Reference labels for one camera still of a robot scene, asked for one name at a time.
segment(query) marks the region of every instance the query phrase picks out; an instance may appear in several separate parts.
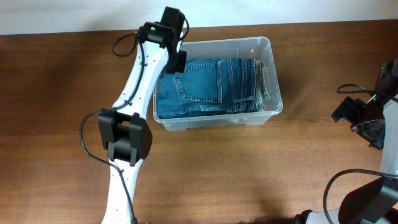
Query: cable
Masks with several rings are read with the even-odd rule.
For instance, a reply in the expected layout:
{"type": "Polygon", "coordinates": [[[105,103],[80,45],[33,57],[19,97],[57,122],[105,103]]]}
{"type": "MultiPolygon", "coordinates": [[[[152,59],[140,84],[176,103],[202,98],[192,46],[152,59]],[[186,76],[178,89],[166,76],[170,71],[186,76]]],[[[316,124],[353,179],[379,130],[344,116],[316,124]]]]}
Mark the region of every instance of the cable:
{"type": "Polygon", "coordinates": [[[398,103],[398,99],[395,98],[394,96],[391,96],[391,95],[388,95],[388,94],[385,94],[385,93],[379,93],[379,92],[376,92],[376,91],[374,91],[374,90],[367,90],[367,89],[365,89],[365,87],[362,87],[362,86],[357,85],[357,84],[352,84],[352,83],[344,84],[344,85],[339,86],[339,87],[337,88],[337,93],[369,93],[370,95],[377,95],[377,94],[379,94],[379,95],[382,95],[382,96],[384,96],[384,97],[386,97],[386,98],[388,98],[388,99],[390,99],[390,100],[393,100],[393,101],[395,101],[396,103],[398,103]],[[348,86],[360,88],[361,90],[355,90],[355,91],[341,91],[342,88],[348,87],[348,86]]]}
{"type": "Polygon", "coordinates": [[[188,19],[187,18],[185,18],[185,22],[187,23],[187,31],[185,31],[184,35],[182,35],[180,40],[185,39],[185,37],[188,35],[188,32],[189,32],[189,23],[188,23],[188,19]]]}
{"type": "Polygon", "coordinates": [[[348,169],[348,170],[343,170],[336,175],[334,175],[330,180],[328,185],[326,186],[325,193],[323,193],[323,212],[325,212],[326,219],[329,221],[330,224],[334,224],[333,221],[331,220],[328,212],[328,207],[327,207],[327,198],[328,198],[328,193],[330,190],[330,187],[332,183],[339,177],[345,174],[370,174],[370,175],[376,175],[380,177],[385,177],[385,178],[390,178],[390,179],[398,179],[398,175],[393,175],[393,174],[386,174],[382,172],[377,172],[373,170],[364,170],[364,169],[348,169]]]}
{"type": "Polygon", "coordinates": [[[134,52],[134,50],[136,49],[136,47],[137,47],[137,34],[136,33],[130,33],[130,34],[126,34],[126,35],[123,35],[123,36],[121,36],[121,37],[119,37],[114,43],[113,43],[113,46],[112,46],[112,53],[114,54],[114,55],[116,55],[116,56],[118,56],[118,57],[128,57],[128,56],[130,56],[133,52],[134,52]],[[130,36],[134,36],[134,46],[132,47],[132,49],[128,52],[128,53],[126,53],[126,54],[118,54],[118,53],[116,53],[116,51],[114,50],[115,49],[115,47],[117,46],[117,44],[120,42],[120,41],[122,41],[123,39],[125,39],[126,37],[130,37],[130,36]]]}
{"type": "MultiPolygon", "coordinates": [[[[123,37],[119,38],[119,39],[115,42],[115,44],[113,44],[112,51],[113,51],[113,53],[114,53],[115,55],[119,56],[118,54],[116,54],[116,53],[114,52],[114,46],[115,46],[118,42],[120,42],[120,40],[122,40],[123,38],[125,38],[126,36],[127,36],[127,35],[124,35],[123,37]]],[[[131,54],[131,53],[134,51],[134,49],[136,48],[136,43],[135,43],[135,46],[133,47],[133,49],[130,51],[130,54],[131,54]]],[[[134,210],[133,210],[133,207],[132,207],[132,201],[131,201],[131,198],[130,198],[130,194],[129,194],[129,191],[128,191],[127,187],[126,187],[126,183],[125,183],[125,181],[124,181],[124,178],[123,178],[123,170],[121,170],[120,168],[118,168],[116,165],[114,165],[114,164],[112,164],[112,163],[110,163],[110,162],[108,162],[108,161],[105,161],[105,160],[103,160],[103,159],[100,159],[99,157],[96,157],[96,156],[94,156],[92,153],[90,153],[90,152],[87,150],[86,144],[85,144],[84,139],[83,139],[83,130],[84,130],[84,126],[85,126],[85,124],[86,124],[86,121],[87,121],[88,119],[90,119],[90,118],[92,118],[92,117],[94,117],[94,116],[103,114],[103,113],[109,113],[109,112],[111,112],[111,111],[120,110],[120,109],[126,107],[126,106],[132,101],[132,99],[134,98],[134,96],[136,95],[137,90],[138,90],[138,87],[139,87],[139,84],[140,84],[141,79],[142,79],[142,76],[143,76],[143,74],[144,74],[144,67],[145,67],[145,53],[144,53],[144,48],[142,47],[142,43],[141,43],[141,42],[138,42],[138,43],[139,43],[139,46],[140,46],[140,48],[141,48],[141,55],[142,55],[142,57],[141,57],[141,59],[142,59],[142,62],[141,62],[141,71],[140,71],[140,74],[139,74],[139,77],[138,77],[137,84],[136,84],[136,86],[135,86],[135,88],[134,88],[134,90],[133,90],[133,93],[132,93],[131,96],[129,97],[129,99],[126,100],[121,106],[117,106],[117,107],[111,108],[110,110],[92,112],[92,113],[86,115],[86,116],[83,118],[83,120],[81,121],[81,123],[80,123],[80,131],[79,131],[80,143],[81,143],[81,146],[83,147],[83,149],[85,150],[85,152],[86,152],[92,159],[94,159],[94,160],[96,160],[96,161],[99,161],[99,162],[101,162],[101,163],[103,163],[103,164],[105,164],[105,165],[108,165],[108,166],[110,166],[110,167],[115,168],[115,169],[117,170],[117,172],[119,173],[120,179],[121,179],[122,184],[123,184],[124,191],[125,191],[126,196],[127,196],[127,201],[128,201],[128,203],[129,203],[129,208],[130,208],[130,212],[131,212],[131,223],[132,223],[132,224],[137,224],[137,218],[136,218],[135,215],[134,215],[134,210]]]]}

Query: plastic bin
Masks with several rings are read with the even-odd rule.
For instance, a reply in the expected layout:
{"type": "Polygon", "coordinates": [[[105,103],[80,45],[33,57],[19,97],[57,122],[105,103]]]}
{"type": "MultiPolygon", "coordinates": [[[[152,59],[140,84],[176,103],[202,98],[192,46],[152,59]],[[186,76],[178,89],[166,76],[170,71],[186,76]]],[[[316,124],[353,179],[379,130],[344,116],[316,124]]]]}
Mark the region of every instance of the plastic bin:
{"type": "Polygon", "coordinates": [[[231,40],[212,40],[183,43],[181,50],[187,52],[187,58],[247,58],[258,59],[265,63],[263,74],[271,99],[264,102],[265,110],[255,113],[224,114],[216,116],[198,116],[192,118],[159,119],[156,113],[157,84],[154,89],[154,119],[169,131],[208,126],[233,124],[264,124],[270,117],[282,111],[278,79],[272,56],[271,43],[265,37],[251,37],[231,40]]]}

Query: white wall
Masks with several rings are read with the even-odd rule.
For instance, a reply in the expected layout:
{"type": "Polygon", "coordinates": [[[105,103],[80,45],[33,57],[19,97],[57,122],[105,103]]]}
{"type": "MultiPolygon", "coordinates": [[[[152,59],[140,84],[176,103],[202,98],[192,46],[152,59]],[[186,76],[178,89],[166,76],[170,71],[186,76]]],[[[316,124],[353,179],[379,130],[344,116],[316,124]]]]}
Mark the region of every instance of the white wall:
{"type": "Polygon", "coordinates": [[[0,34],[137,29],[165,6],[191,27],[398,18],[398,0],[0,0],[0,34]]]}

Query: jeans pocket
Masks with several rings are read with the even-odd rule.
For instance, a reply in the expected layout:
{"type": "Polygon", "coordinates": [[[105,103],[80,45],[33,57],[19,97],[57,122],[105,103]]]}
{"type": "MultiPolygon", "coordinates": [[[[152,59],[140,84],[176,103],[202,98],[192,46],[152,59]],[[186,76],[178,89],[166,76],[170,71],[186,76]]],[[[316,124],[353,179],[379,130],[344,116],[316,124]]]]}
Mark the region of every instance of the jeans pocket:
{"type": "Polygon", "coordinates": [[[222,102],[221,61],[185,67],[176,73],[174,83],[183,100],[222,102]]]}

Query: denim pants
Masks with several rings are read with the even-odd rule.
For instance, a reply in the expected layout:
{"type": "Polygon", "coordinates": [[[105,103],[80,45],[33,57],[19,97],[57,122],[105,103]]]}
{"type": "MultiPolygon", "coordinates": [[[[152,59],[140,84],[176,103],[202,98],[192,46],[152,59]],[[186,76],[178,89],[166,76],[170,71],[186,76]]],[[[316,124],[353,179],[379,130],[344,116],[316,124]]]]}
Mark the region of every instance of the denim pants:
{"type": "Polygon", "coordinates": [[[183,73],[158,79],[157,114],[168,119],[264,111],[269,95],[262,67],[240,58],[189,61],[183,73]]]}

